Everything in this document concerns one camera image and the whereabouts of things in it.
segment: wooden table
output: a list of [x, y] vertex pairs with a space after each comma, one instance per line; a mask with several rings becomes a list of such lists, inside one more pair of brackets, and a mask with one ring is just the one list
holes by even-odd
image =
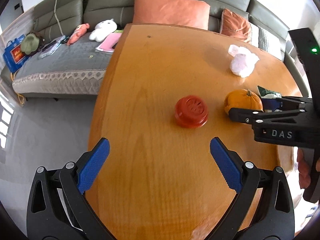
[[[260, 58], [249, 77], [230, 71], [230, 44]], [[126, 26], [100, 88], [89, 139], [91, 150], [106, 137], [111, 151], [86, 192], [118, 240], [205, 238], [235, 196], [210, 155], [215, 136], [244, 161], [263, 169], [277, 165], [276, 146], [255, 142], [251, 126], [231, 122], [223, 110], [230, 91], [257, 92], [257, 85], [300, 95], [280, 60], [241, 41], [187, 27]], [[175, 104], [187, 95], [207, 103], [203, 127], [176, 125]]]

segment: white plastic bag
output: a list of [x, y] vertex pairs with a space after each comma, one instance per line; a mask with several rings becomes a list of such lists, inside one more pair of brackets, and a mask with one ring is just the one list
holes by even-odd
[[242, 78], [248, 77], [252, 73], [254, 65], [259, 60], [258, 56], [251, 53], [247, 48], [233, 44], [230, 45], [228, 53], [234, 57], [230, 64], [231, 71]]

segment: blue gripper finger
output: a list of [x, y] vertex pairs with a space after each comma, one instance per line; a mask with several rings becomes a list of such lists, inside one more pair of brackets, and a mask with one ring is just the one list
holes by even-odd
[[229, 151], [218, 137], [211, 140], [210, 153], [229, 188], [234, 189], [239, 194], [242, 189], [241, 166], [243, 164], [239, 155]]
[[78, 174], [78, 189], [81, 194], [89, 190], [97, 177], [102, 165], [110, 152], [110, 143], [107, 139], [101, 139], [94, 153]]

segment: blue bag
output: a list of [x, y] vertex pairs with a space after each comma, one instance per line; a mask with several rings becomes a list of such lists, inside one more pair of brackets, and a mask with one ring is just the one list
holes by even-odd
[[24, 35], [21, 35], [19, 38], [15, 38], [14, 41], [9, 41], [4, 49], [3, 59], [11, 73], [15, 73], [29, 58], [20, 49], [20, 44], [24, 37]]

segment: red bottle cap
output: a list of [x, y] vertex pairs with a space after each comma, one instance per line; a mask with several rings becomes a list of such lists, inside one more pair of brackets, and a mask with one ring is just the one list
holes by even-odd
[[208, 120], [208, 107], [201, 98], [187, 96], [177, 102], [175, 118], [182, 127], [200, 127]]

